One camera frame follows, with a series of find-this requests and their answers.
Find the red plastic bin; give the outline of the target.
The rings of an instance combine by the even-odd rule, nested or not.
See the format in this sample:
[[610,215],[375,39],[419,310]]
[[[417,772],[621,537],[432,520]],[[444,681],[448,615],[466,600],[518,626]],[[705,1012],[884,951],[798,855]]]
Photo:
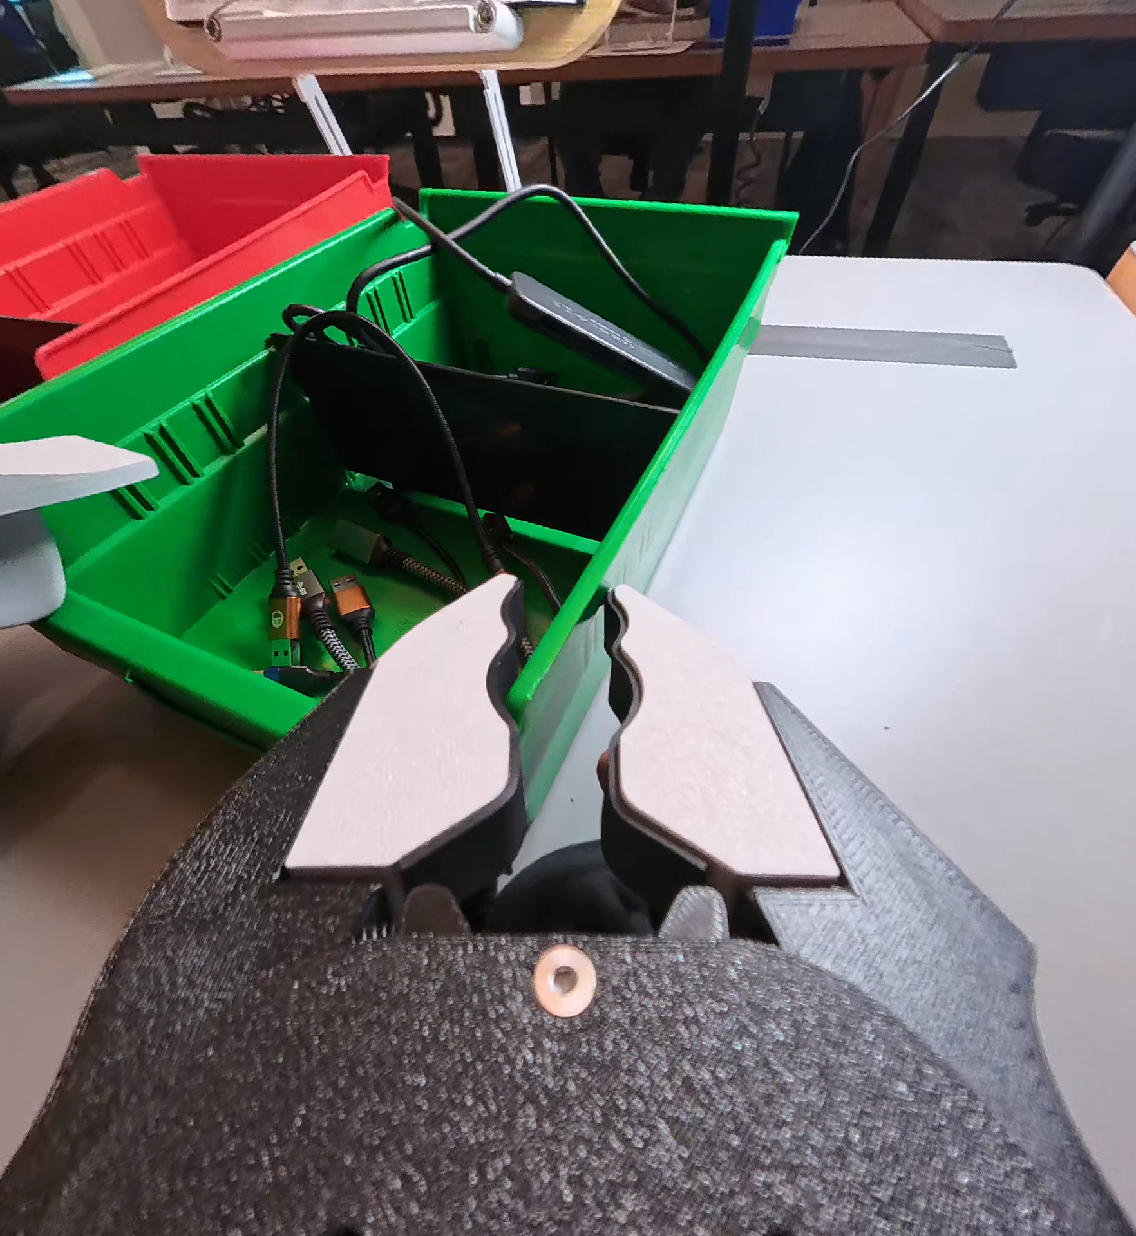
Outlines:
[[0,206],[0,316],[71,321],[47,381],[391,208],[391,160],[140,156]]

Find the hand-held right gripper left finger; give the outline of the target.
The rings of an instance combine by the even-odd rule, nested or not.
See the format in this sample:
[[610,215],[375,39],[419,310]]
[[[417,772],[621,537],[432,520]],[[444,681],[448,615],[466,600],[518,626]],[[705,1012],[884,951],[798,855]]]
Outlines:
[[365,681],[282,870],[460,902],[512,870],[528,828],[506,699],[523,589],[500,574],[404,634]]

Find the green plastic bin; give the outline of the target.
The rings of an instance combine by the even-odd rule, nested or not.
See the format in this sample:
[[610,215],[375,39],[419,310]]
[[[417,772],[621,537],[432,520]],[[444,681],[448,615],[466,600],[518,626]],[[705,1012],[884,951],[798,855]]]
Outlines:
[[650,583],[727,421],[792,213],[586,199],[582,212],[688,342],[626,289],[584,228],[547,194],[506,207],[458,243],[522,272],[680,363],[685,399],[658,396],[513,320],[505,297],[458,258],[382,212],[234,293],[0,409],[0,443],[77,435],[149,456],[158,476],[45,517],[67,595],[39,630],[208,729],[264,751],[315,700],[267,682],[267,596],[277,570],[267,426],[283,315],[348,308],[415,363],[678,412],[602,541],[499,512],[523,561],[534,643],[509,708],[537,815],[600,687],[606,593]]

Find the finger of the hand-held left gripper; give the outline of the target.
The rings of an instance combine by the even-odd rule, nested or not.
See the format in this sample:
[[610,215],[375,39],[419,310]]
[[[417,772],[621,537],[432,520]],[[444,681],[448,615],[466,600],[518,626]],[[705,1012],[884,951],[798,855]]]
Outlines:
[[112,493],[158,476],[149,456],[80,437],[0,443],[0,519]]
[[62,560],[43,512],[0,517],[0,630],[45,620],[65,596]]

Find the wooden document stand white base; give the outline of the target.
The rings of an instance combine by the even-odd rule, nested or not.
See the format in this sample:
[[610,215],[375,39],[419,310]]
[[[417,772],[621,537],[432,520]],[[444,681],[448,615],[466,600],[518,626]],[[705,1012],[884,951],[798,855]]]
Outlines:
[[145,21],[174,59],[208,77],[239,82],[282,76],[313,116],[331,154],[351,152],[326,99],[330,77],[478,78],[500,163],[514,193],[519,172],[499,75],[545,80],[580,60],[604,37],[621,4],[143,2]]

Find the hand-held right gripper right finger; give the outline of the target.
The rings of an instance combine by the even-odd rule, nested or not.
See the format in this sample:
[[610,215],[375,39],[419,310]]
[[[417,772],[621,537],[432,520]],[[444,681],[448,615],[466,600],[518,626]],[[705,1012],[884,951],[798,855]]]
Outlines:
[[601,848],[653,915],[683,889],[839,890],[844,869],[757,685],[722,644],[628,585],[605,603]]

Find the brown wooden desk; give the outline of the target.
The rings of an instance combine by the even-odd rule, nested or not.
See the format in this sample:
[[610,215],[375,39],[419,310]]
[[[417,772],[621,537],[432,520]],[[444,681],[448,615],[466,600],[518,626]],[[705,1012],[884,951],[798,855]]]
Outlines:
[[[788,43],[754,46],[749,73],[915,68],[926,60],[928,46],[930,39],[894,4],[817,7],[808,10]],[[530,85],[714,78],[722,72],[722,62],[723,52],[718,45],[701,43],[679,51],[591,54],[556,71],[506,69],[499,72],[499,81],[501,85]],[[476,72],[448,69],[389,73],[338,71],[321,75],[318,81],[327,94],[482,85]],[[104,106],[239,98],[291,89],[291,75],[273,71],[252,71],[240,77],[228,77],[138,65],[60,73],[4,86],[3,95],[14,107],[73,103]]]

